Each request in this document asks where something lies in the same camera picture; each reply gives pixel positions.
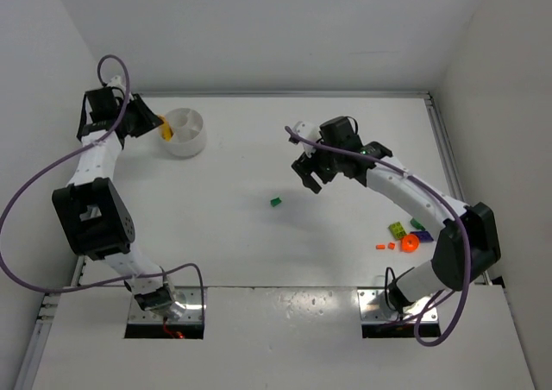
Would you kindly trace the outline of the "yellow lego brick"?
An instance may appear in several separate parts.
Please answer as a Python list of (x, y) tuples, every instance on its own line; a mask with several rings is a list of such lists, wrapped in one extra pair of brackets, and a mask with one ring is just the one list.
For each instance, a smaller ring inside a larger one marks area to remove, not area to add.
[(169, 142), (173, 138), (173, 130), (164, 116), (159, 116), (159, 119), (161, 120), (160, 136), (164, 141)]

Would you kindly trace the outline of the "lime green lego brick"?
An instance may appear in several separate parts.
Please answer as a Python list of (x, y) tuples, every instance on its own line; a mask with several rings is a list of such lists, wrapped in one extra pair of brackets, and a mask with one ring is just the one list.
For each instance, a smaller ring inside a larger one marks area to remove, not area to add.
[(405, 236), (407, 236), (407, 232), (406, 232), (405, 228), (403, 227), (403, 225), (401, 224), (401, 222), (391, 223), (388, 226), (388, 229), (390, 230), (390, 232), (391, 232), (391, 234), (392, 234), (392, 236), (395, 240), (401, 240)]

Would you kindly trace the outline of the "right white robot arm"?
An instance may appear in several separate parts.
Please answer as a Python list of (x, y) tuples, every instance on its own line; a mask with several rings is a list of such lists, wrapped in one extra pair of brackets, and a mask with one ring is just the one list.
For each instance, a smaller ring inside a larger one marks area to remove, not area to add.
[(501, 257), (494, 214), (483, 203), (466, 204), (411, 173), (379, 142), (363, 143), (358, 128), (339, 116), (315, 126), (288, 128), (304, 152), (292, 169), (314, 193), (342, 174), (390, 199), (414, 217), (435, 241), (432, 258), (391, 282), (388, 305), (396, 312), (444, 289), (462, 291)]

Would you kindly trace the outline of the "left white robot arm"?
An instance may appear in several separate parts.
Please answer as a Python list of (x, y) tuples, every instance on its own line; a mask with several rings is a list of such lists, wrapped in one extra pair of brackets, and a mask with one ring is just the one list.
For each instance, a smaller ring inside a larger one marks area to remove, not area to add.
[(175, 289), (162, 267), (138, 248), (135, 224), (112, 181), (126, 138), (160, 125), (143, 99), (127, 92), (121, 76), (87, 91), (77, 133), (85, 151), (67, 186), (55, 190), (52, 200), (73, 253), (111, 267), (143, 311), (170, 318)]

